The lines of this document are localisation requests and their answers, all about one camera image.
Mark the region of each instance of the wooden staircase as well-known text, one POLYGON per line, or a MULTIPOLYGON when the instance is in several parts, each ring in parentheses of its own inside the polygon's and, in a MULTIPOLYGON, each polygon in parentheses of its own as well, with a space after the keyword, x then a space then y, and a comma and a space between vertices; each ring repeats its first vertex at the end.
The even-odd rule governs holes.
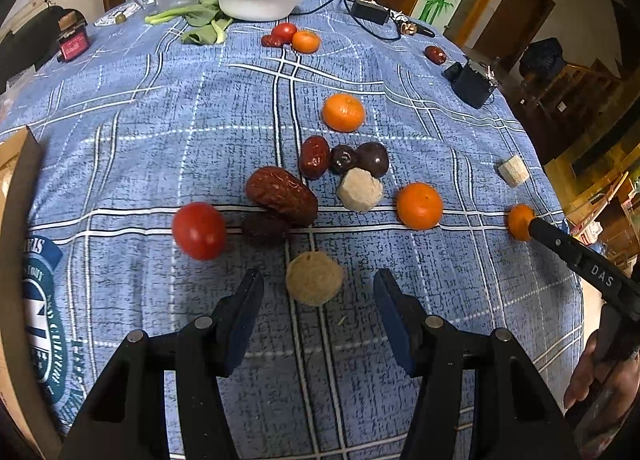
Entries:
POLYGON ((621 83, 608 71, 568 63, 546 85, 532 78, 523 80, 525 109, 527 114, 542 114, 544 123, 557 130, 566 149, 607 109, 621 83))

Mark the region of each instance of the door frame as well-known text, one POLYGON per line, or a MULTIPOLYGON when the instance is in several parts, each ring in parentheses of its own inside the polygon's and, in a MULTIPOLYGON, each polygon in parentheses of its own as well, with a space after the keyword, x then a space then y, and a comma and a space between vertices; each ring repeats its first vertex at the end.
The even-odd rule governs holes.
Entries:
MULTIPOLYGON (((513 53, 512 56, 504 58, 500 61, 500 65, 508 72, 514 67, 515 63, 518 62, 520 57, 522 57, 522 54, 527 49, 527 46, 529 46, 533 38, 540 31, 540 29, 542 28, 542 25, 548 19, 549 14, 551 14, 551 11, 556 6, 556 3, 553 0, 542 0, 542 1, 543 1, 543 11, 538 17, 538 20, 535 21, 528 29, 524 30, 524 32, 518 39, 518 49, 513 53)), ((500 7, 501 4, 502 4, 502 1, 498 3, 498 7, 496 8, 496 10, 500 7)))

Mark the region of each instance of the white cube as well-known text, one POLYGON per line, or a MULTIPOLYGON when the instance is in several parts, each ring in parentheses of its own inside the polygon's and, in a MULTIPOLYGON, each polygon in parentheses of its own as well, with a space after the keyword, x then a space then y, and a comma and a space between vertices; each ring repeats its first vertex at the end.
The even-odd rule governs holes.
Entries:
POLYGON ((527 166, 524 165, 519 155, 514 155, 508 159, 507 162, 498 167, 498 171, 510 187, 522 185, 529 180, 530 176, 527 166))

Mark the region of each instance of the cherry tomato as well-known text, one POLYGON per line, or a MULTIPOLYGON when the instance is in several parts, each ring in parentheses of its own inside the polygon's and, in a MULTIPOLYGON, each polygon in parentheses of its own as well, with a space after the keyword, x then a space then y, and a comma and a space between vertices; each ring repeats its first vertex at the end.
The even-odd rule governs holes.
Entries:
POLYGON ((281 39, 284 39, 284 43, 286 45, 291 44, 291 40, 293 39, 293 34, 296 33, 298 29, 294 24, 291 23, 280 23, 276 25, 273 30, 271 30, 271 35, 275 35, 281 39))
POLYGON ((293 34, 292 48, 301 54, 312 54, 320 47, 320 38, 309 30, 300 30, 293 34))
POLYGON ((174 214, 171 223, 174 240, 193 259, 214 259, 225 246, 226 226, 222 215, 212 205, 193 202, 174 214))
POLYGON ((268 48, 282 48, 284 39, 275 35, 263 35, 262 39, 260 39, 260 44, 268 48))

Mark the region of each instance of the screw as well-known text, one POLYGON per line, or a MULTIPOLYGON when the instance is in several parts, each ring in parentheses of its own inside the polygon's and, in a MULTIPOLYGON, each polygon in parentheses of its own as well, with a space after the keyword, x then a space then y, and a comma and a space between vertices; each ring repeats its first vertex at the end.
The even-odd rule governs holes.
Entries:
POLYGON ((513 337, 513 335, 511 335, 511 332, 508 331, 507 328, 498 328, 495 331, 495 336, 498 337, 498 339, 500 339, 500 341, 503 341, 503 342, 510 341, 511 338, 513 337))
POLYGON ((437 329, 441 328, 444 325, 444 321, 442 318, 436 315, 430 315, 427 319, 424 320, 424 324, 426 324, 429 328, 437 329))
POLYGON ((142 330, 132 330, 127 334, 127 341, 130 343, 137 343, 144 337, 142 330))
POLYGON ((202 317, 198 317, 194 325, 198 330, 204 330, 205 328, 209 328, 213 324, 213 319, 211 319, 208 315, 204 315, 202 317))

